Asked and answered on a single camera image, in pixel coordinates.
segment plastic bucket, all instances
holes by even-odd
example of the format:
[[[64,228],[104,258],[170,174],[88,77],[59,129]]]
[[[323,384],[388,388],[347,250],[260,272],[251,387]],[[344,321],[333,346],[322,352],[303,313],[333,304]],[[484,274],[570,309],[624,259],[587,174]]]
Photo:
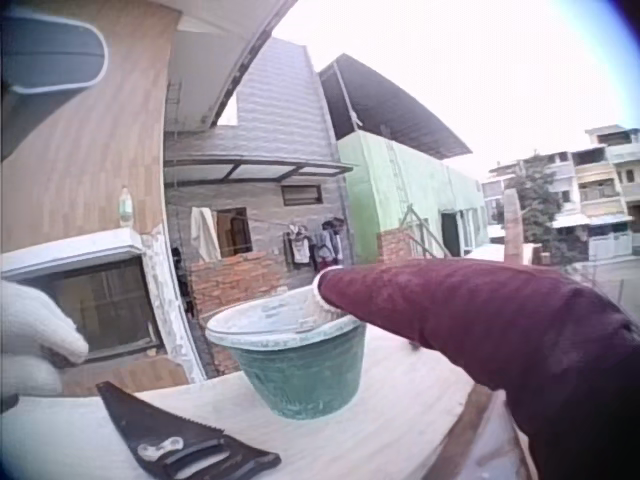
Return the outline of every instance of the plastic bucket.
[[[360,386],[364,355],[365,324],[350,315],[302,333],[288,331],[303,320],[311,288],[230,308],[207,324],[209,340],[231,351],[269,408],[296,420],[348,404]]]

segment white building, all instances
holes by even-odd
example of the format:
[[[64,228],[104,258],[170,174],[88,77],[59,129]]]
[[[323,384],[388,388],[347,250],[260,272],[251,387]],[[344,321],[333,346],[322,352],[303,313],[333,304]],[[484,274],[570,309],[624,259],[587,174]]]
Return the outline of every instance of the white building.
[[[586,133],[591,147],[543,155],[549,162],[547,168],[556,174],[551,189],[563,202],[553,226],[561,235],[584,237],[588,232],[590,260],[631,255],[633,248],[640,247],[638,130],[613,126]],[[489,236],[494,243],[504,238],[495,212],[509,178],[523,165],[517,161],[494,168],[483,182]]]
[[[630,220],[632,248],[640,253],[640,130],[620,125],[587,130],[592,144],[606,145],[608,162],[615,168],[624,214]]]

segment plastic bottle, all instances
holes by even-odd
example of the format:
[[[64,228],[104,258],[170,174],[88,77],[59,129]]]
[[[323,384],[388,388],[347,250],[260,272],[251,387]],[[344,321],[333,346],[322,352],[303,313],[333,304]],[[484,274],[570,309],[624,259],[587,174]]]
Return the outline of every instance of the plastic bottle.
[[[122,187],[118,202],[118,214],[121,227],[133,227],[133,199],[127,187]]]

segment hand saw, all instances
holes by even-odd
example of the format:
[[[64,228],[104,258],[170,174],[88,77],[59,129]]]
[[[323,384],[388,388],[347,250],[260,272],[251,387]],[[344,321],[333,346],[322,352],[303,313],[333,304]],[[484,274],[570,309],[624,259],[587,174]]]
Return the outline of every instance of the hand saw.
[[[96,388],[138,465],[158,480],[249,480],[281,463],[277,453],[161,410],[111,382]],[[189,467],[215,454],[226,457],[184,476]]]

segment hand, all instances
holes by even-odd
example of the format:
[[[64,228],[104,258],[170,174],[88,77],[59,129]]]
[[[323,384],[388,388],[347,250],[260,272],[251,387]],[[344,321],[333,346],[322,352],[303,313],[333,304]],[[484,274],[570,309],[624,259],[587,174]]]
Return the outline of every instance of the hand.
[[[60,377],[45,359],[41,347],[60,353],[73,363],[87,357],[89,346],[73,321],[35,288],[0,281],[3,400],[17,394],[56,395]]]

